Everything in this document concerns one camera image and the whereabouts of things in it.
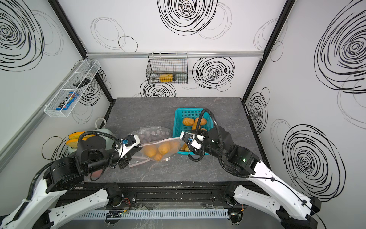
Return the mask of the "clear zipper bag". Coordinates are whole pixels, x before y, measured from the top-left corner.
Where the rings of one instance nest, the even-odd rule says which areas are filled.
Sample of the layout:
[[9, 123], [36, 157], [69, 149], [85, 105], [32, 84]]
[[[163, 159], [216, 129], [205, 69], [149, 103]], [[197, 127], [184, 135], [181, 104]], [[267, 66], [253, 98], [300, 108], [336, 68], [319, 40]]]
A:
[[172, 131], [161, 126], [141, 127], [139, 130], [133, 131], [133, 135], [137, 135], [142, 144], [162, 141], [172, 137]]
[[166, 161], [172, 155], [178, 153], [185, 145], [180, 138], [168, 138], [161, 141], [142, 144], [142, 150], [139, 151], [141, 156], [132, 156], [133, 161], [130, 168], [137, 167], [147, 162]]

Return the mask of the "potato bagged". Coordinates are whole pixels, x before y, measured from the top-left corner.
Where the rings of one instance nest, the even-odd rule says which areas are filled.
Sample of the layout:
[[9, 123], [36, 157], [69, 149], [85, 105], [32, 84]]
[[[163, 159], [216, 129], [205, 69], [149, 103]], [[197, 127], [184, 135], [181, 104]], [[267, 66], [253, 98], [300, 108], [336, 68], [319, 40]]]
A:
[[158, 147], [160, 154], [165, 155], [171, 151], [171, 145], [169, 142], [164, 142]]
[[144, 154], [147, 157], [153, 158], [157, 154], [157, 149], [155, 146], [145, 146], [144, 147]]
[[188, 127], [191, 127], [194, 123], [195, 123], [195, 120], [188, 118], [188, 117], [184, 118], [182, 121], [182, 124], [185, 126], [188, 126]]

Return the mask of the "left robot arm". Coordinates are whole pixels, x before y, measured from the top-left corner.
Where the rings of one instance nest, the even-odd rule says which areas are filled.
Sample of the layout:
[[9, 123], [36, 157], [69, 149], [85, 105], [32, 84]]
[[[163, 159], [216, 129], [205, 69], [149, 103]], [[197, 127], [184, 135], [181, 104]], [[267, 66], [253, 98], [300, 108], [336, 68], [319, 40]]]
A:
[[62, 195], [85, 177], [107, 168], [125, 168], [141, 150], [137, 135], [125, 138], [86, 131], [79, 135], [77, 150], [43, 166], [33, 177], [28, 195], [10, 215], [2, 218], [2, 229], [56, 229], [91, 210], [115, 207], [125, 200], [117, 184], [107, 184], [95, 193], [60, 208], [51, 208]]

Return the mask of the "teal plastic basket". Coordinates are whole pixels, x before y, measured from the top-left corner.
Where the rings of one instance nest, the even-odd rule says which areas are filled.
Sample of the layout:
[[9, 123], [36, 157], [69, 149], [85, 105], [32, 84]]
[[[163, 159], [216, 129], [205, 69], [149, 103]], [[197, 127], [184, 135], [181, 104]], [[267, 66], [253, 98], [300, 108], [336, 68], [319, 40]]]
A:
[[[188, 127], [188, 126], [183, 125], [182, 121], [186, 117], [195, 120], [197, 117], [199, 117], [202, 110], [203, 110], [202, 108], [178, 108], [178, 109], [176, 109], [175, 116], [174, 116], [174, 125], [173, 125], [173, 137], [179, 137], [182, 132], [194, 133], [195, 128], [198, 127], [196, 122], [191, 127]], [[207, 120], [207, 124], [204, 126], [199, 126], [200, 129], [209, 131], [212, 128], [214, 128], [213, 121], [208, 113], [204, 113], [203, 118], [205, 118]]]

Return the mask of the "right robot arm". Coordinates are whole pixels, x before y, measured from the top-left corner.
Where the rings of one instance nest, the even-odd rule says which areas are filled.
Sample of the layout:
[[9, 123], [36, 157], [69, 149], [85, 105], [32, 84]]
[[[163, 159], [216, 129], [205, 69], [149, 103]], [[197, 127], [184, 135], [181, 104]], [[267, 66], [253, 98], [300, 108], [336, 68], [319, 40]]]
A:
[[225, 190], [227, 201], [260, 210], [280, 221], [285, 229], [316, 229], [314, 216], [321, 209], [321, 201], [296, 191], [278, 177], [252, 151], [236, 145], [231, 135], [222, 127], [218, 130], [182, 132], [183, 140], [195, 155], [210, 154], [219, 160], [229, 174], [244, 178], [260, 187], [261, 194], [231, 182]]

